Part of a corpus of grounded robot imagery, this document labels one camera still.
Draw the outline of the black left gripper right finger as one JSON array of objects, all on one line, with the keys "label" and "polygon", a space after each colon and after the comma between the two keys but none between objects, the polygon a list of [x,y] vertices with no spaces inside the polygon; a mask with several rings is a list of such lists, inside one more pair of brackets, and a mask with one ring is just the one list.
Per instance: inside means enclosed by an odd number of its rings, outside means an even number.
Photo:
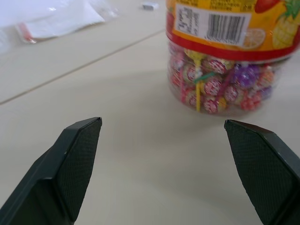
[{"label": "black left gripper right finger", "polygon": [[300,159],[272,131],[226,120],[242,185],[264,225],[300,223]]}]

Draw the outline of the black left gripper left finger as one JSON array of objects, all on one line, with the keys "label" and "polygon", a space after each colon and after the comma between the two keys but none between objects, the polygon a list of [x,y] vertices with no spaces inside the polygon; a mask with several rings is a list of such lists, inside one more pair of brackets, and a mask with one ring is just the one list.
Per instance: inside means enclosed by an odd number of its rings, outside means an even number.
[{"label": "black left gripper left finger", "polygon": [[65,128],[0,209],[2,225],[72,225],[89,185],[102,119]]}]

